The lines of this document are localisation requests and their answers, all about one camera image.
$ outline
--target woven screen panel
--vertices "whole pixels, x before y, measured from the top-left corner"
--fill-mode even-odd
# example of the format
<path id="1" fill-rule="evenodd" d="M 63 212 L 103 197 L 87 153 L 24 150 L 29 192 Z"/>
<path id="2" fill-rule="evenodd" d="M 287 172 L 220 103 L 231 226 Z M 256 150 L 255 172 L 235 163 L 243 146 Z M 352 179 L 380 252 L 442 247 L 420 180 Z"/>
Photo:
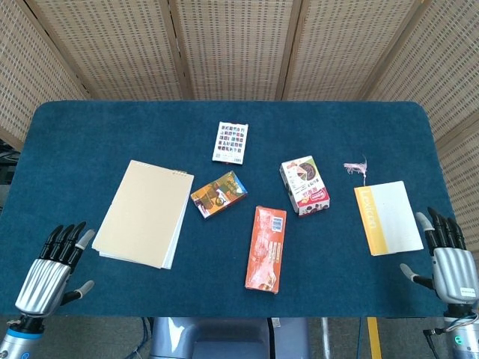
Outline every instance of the woven screen panel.
<path id="1" fill-rule="evenodd" d="M 274 99 L 293 1 L 178 0 L 195 99 Z"/>
<path id="2" fill-rule="evenodd" d="M 436 140 L 479 109 L 479 1 L 434 0 L 371 99 L 411 99 Z"/>
<path id="3" fill-rule="evenodd" d="M 100 98 L 181 98 L 158 1 L 37 0 L 36 4 Z"/>
<path id="4" fill-rule="evenodd" d="M 0 34 L 0 127 L 22 144 L 40 104 L 85 96 L 13 0 L 0 1 Z"/>
<path id="5" fill-rule="evenodd" d="M 311 1 L 285 99 L 355 99 L 413 0 Z"/>
<path id="6" fill-rule="evenodd" d="M 468 249 L 479 251 L 479 131 L 440 159 L 451 202 Z"/>

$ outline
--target colorful box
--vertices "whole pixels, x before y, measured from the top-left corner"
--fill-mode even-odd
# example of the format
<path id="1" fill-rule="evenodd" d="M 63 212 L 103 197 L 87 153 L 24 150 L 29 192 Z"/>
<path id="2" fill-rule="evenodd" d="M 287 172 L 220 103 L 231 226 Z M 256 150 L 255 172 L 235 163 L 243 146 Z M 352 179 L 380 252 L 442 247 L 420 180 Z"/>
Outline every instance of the colorful box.
<path id="1" fill-rule="evenodd" d="M 191 198 L 204 218 L 244 198 L 248 192 L 233 171 L 193 192 Z"/>
<path id="2" fill-rule="evenodd" d="M 257 206 L 245 287 L 278 293 L 286 211 Z"/>
<path id="3" fill-rule="evenodd" d="M 247 136 L 248 125 L 220 122 L 213 150 L 213 161 L 242 165 Z"/>
<path id="4" fill-rule="evenodd" d="M 329 194 L 312 156 L 284 162 L 279 172 L 299 217 L 329 208 Z"/>

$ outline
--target yellow floor line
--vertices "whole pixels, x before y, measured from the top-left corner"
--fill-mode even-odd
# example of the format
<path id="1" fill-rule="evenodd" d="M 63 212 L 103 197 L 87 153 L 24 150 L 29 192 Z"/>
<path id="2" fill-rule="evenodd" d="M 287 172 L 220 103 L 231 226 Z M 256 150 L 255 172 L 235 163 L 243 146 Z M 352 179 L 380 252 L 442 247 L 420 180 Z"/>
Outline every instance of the yellow floor line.
<path id="1" fill-rule="evenodd" d="M 379 332 L 377 331 L 377 319 L 367 318 L 367 329 L 369 331 L 369 343 L 371 345 L 372 359 L 381 359 L 381 344 L 379 343 Z"/>

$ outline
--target bookmark tassel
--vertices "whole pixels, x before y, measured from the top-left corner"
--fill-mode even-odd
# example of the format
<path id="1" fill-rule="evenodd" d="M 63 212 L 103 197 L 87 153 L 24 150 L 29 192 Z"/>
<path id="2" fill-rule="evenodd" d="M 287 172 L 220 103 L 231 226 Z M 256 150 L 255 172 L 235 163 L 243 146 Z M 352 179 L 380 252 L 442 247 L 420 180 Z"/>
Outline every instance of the bookmark tassel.
<path id="1" fill-rule="evenodd" d="M 364 163 L 345 163 L 344 168 L 347 169 L 348 174 L 358 173 L 363 176 L 363 185 L 366 185 L 366 170 L 367 170 L 367 159 L 364 158 Z"/>

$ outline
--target blue tablecloth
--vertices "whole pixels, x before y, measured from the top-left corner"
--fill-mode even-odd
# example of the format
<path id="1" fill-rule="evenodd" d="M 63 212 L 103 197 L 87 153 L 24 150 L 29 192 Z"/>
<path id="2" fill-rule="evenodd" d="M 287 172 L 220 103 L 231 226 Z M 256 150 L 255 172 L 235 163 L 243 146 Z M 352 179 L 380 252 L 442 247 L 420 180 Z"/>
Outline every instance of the blue tablecloth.
<path id="1" fill-rule="evenodd" d="M 243 166 L 212 162 L 219 121 L 248 123 Z M 312 155 L 331 196 L 297 218 L 278 172 Z M 426 251 L 372 257 L 344 162 L 367 157 L 367 184 L 402 180 L 413 211 L 452 215 L 424 110 L 411 102 L 102 102 L 42 105 L 34 115 L 0 218 L 0 313 L 58 224 L 98 229 L 130 159 L 187 171 L 198 189 L 234 170 L 248 197 L 205 221 L 186 209 L 171 270 L 87 250 L 69 288 L 88 296 L 59 313 L 101 316 L 438 316 L 431 291 L 399 265 L 430 274 Z M 287 210 L 280 291 L 244 287 L 254 208 Z"/>

